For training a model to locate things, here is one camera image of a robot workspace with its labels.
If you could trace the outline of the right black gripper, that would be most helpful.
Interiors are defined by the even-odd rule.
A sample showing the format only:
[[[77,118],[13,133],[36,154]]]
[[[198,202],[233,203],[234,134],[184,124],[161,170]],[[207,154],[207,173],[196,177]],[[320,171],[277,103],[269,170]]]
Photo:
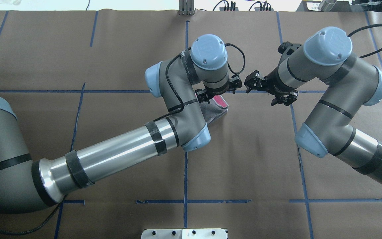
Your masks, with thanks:
[[[271,106],[277,104],[289,106],[297,100],[298,91],[283,83],[277,71],[272,71],[265,76],[261,82],[260,81],[259,71],[250,73],[244,82],[246,86],[245,93],[250,93],[252,90],[266,91],[275,96],[271,102]]]

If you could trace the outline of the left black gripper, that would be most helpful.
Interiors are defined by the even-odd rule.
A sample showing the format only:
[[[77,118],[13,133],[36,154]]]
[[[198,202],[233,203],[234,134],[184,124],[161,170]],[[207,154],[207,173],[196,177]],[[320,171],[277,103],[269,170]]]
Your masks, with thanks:
[[[236,84],[231,82],[230,79],[222,79],[216,83],[203,81],[204,88],[195,90],[195,95],[198,102],[209,102],[211,98],[216,95],[224,94],[227,91],[235,91]]]

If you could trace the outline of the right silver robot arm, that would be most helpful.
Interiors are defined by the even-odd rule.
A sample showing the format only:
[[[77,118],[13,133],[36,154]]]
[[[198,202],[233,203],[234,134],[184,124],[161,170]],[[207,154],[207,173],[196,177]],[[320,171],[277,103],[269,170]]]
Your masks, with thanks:
[[[344,30],[325,27],[303,45],[283,43],[278,66],[267,76],[256,70],[246,77],[246,92],[266,91],[271,105],[289,106],[297,89],[314,78],[328,88],[295,133],[295,142],[322,158],[331,154],[355,171],[382,184],[382,142],[350,125],[361,106],[382,100],[382,71],[352,51]]]

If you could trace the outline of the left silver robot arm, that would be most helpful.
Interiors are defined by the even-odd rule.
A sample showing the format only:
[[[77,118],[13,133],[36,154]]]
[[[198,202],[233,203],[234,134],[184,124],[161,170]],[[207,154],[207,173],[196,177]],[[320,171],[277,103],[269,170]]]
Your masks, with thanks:
[[[236,88],[228,74],[227,44],[216,35],[199,36],[189,49],[145,71],[165,116],[54,160],[32,160],[9,103],[0,97],[0,213],[30,213],[52,207],[75,190],[153,156],[182,147],[204,147],[211,135],[200,103]]]

